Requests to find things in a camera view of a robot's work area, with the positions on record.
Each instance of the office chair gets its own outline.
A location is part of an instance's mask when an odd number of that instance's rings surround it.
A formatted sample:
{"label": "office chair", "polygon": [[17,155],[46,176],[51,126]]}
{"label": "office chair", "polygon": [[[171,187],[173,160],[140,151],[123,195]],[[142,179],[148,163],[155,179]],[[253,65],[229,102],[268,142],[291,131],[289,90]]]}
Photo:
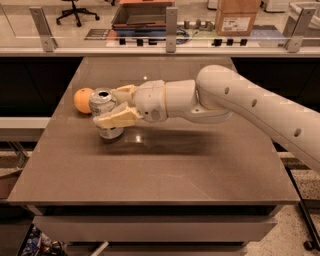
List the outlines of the office chair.
{"label": "office chair", "polygon": [[78,15],[79,13],[95,15],[95,19],[100,20],[100,17],[98,16],[98,14],[94,12],[89,12],[86,8],[77,8],[76,5],[74,4],[74,1],[79,1],[79,0],[62,0],[62,1],[72,2],[72,9],[62,11],[62,15],[59,18],[57,18],[58,25],[61,25],[60,19],[74,14],[74,16],[76,16],[76,19],[77,19],[77,26],[81,27],[81,22]]}

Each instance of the table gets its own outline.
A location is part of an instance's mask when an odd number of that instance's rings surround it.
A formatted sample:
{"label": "table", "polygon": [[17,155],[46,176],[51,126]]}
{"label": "table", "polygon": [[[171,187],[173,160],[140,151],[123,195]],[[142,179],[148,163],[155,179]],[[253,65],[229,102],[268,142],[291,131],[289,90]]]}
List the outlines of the table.
{"label": "table", "polygon": [[[269,137],[234,114],[217,125],[141,121],[105,143],[72,104],[83,87],[195,79],[209,64],[234,68],[212,56],[84,58],[8,201],[54,240],[112,241],[106,255],[239,255],[299,201]],[[183,246],[164,249],[172,243]]]}

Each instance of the can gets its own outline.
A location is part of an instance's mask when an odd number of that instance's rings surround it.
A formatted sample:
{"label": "can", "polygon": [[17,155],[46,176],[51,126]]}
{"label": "can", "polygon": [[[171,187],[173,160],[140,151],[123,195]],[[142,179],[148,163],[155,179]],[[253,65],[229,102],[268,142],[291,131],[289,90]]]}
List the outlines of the can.
{"label": "can", "polygon": [[[93,116],[100,116],[110,112],[117,106],[117,98],[112,94],[109,88],[95,89],[89,98],[89,106]],[[99,134],[103,139],[114,139],[123,133],[122,127],[103,129],[99,128]]]}
{"label": "can", "polygon": [[95,89],[89,98],[89,107],[93,116],[110,112],[117,105],[117,98],[109,88]]}

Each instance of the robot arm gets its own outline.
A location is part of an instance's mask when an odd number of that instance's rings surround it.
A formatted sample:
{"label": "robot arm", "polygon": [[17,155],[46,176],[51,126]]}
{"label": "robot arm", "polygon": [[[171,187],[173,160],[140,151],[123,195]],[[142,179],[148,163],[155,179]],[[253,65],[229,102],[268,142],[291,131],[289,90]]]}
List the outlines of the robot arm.
{"label": "robot arm", "polygon": [[120,105],[95,118],[101,128],[135,125],[138,119],[160,122],[182,117],[196,123],[220,123],[233,111],[320,172],[320,115],[271,93],[217,65],[203,68],[196,79],[151,81],[113,91]]}

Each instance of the orange ball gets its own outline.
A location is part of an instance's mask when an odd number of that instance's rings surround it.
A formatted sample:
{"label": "orange ball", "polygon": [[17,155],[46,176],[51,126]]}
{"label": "orange ball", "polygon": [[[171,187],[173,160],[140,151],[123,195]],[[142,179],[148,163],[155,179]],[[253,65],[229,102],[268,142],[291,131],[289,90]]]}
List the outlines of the orange ball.
{"label": "orange ball", "polygon": [[92,92],[91,88],[82,88],[74,94],[73,104],[83,114],[91,113],[89,99]]}

